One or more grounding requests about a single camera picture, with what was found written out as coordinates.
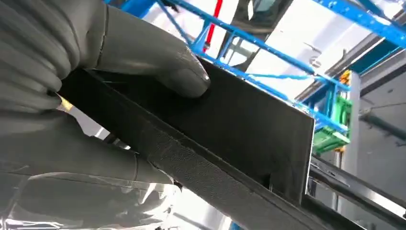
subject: green crate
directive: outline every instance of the green crate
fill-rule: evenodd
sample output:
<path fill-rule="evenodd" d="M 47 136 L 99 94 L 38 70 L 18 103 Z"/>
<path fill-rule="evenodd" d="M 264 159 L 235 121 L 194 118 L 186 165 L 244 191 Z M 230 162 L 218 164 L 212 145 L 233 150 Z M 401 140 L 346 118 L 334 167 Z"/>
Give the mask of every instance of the green crate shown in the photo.
<path fill-rule="evenodd" d="M 322 153 L 334 150 L 349 144 L 350 139 L 330 127 L 323 127 L 315 133 L 313 138 L 313 153 Z"/>
<path fill-rule="evenodd" d="M 333 108 L 332 120 L 350 126 L 352 103 L 347 99 L 338 96 Z M 343 135 L 330 127 L 323 127 L 317 131 L 313 138 L 313 153 L 322 153 L 340 148 L 350 143 L 350 130 Z"/>

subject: red pole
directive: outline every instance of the red pole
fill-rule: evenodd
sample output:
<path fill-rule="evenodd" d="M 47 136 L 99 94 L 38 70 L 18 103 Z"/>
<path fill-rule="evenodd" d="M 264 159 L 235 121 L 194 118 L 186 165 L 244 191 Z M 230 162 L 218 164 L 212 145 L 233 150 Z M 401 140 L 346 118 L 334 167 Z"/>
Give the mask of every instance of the red pole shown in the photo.
<path fill-rule="evenodd" d="M 216 4 L 216 7 L 214 9 L 214 14 L 213 14 L 213 16 L 215 18 L 218 18 L 218 15 L 220 14 L 220 9 L 221 9 L 222 4 L 223 4 L 223 0 L 217 0 L 217 4 Z M 212 41 L 213 33 L 214 33 L 214 24 L 211 24 L 210 29 L 209 29 L 209 33 L 207 34 L 207 38 L 206 38 L 206 43 L 208 45 L 210 45 L 210 43 Z"/>

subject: clear plastic film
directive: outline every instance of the clear plastic film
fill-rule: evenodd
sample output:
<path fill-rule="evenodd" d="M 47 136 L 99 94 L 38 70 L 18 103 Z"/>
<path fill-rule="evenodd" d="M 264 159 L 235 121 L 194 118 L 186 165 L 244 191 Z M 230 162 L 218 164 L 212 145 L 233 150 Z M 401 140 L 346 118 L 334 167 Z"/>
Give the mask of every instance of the clear plastic film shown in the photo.
<path fill-rule="evenodd" d="M 56 172 L 28 175 L 0 162 L 1 230 L 154 230 L 165 224 L 180 189 Z"/>

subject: finger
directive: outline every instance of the finger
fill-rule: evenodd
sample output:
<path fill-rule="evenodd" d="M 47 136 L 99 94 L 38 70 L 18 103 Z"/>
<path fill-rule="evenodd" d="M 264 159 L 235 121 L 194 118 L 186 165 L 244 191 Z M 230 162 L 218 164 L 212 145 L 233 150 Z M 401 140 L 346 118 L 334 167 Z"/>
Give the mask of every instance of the finger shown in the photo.
<path fill-rule="evenodd" d="M 210 85 L 206 71 L 181 40 L 113 7 L 108 7 L 97 69 L 153 75 L 186 97 L 201 96 Z"/>

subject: black panel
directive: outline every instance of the black panel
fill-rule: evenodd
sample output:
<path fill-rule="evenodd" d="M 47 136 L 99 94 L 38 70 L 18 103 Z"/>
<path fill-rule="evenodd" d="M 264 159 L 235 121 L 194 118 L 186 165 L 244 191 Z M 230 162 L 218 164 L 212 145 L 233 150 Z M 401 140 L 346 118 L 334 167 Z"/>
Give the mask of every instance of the black panel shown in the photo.
<path fill-rule="evenodd" d="M 125 86 L 116 89 L 257 182 L 299 202 L 313 119 L 224 70 L 203 64 L 212 85 L 200 99 L 180 97 L 149 77 L 125 76 Z"/>
<path fill-rule="evenodd" d="M 312 118 L 203 64 L 212 86 L 200 99 L 152 78 L 83 70 L 60 93 L 247 229 L 326 229 L 290 204 L 300 203 L 307 179 Z M 264 187 L 270 177 L 273 192 L 290 202 Z"/>

